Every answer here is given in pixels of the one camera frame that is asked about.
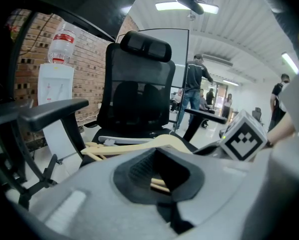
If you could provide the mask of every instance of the chair seat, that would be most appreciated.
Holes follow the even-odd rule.
[[[184,145],[191,151],[194,152],[197,150],[197,147],[193,146],[192,144],[190,144],[189,142],[187,142],[186,140],[184,140],[182,137],[180,137],[179,135],[177,135],[174,131],[172,131],[171,133],[170,129],[166,129],[166,128],[162,128],[159,130],[151,130],[151,131],[140,131],[140,132],[117,132],[117,131],[113,131],[113,130],[109,130],[109,129],[100,129],[94,136],[93,138],[93,142],[95,143],[100,143],[99,142],[99,136],[111,136],[111,137],[119,137],[119,138],[152,138],[153,137],[153,133],[158,135],[163,135],[163,134],[171,134],[177,138],[179,138]],[[83,167],[85,165],[88,165],[92,162],[95,162],[94,159],[90,158],[88,155],[85,155],[83,157],[83,160],[80,164],[80,167]]]

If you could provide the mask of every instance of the ceiling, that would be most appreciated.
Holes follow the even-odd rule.
[[[245,84],[279,80],[282,73],[295,75],[281,57],[287,52],[298,65],[293,46],[263,0],[205,0],[219,7],[218,14],[196,14],[194,21],[187,17],[189,10],[158,11],[155,7],[170,1],[175,0],[136,0],[129,15],[141,30],[190,29],[189,60],[202,53],[233,64],[205,61],[215,77]]]

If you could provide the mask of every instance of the cube with marker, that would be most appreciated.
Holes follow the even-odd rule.
[[[242,110],[228,125],[219,145],[233,160],[249,161],[267,141],[262,125]]]

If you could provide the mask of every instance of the chair headrest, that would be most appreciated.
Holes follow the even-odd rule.
[[[120,48],[127,53],[159,62],[169,62],[172,57],[172,48],[167,42],[134,30],[126,33]]]

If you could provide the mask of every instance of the ceiling light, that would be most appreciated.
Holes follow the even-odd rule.
[[[207,4],[207,3],[198,3],[204,10],[205,13],[218,14],[219,7],[217,5]],[[158,11],[164,10],[190,10],[190,8],[185,5],[180,4],[179,2],[159,2],[155,4]]]
[[[124,7],[122,9],[120,9],[124,14],[128,14],[130,9],[132,8],[132,6],[127,6],[127,7]]]
[[[288,65],[291,67],[291,69],[298,74],[299,73],[299,69],[298,67],[295,65],[294,61],[291,59],[291,57],[284,52],[282,55],[283,59],[288,63]]]
[[[233,86],[239,86],[239,84],[231,82],[231,81],[223,80],[223,82],[227,83],[227,84],[230,84],[230,85],[233,85]]]

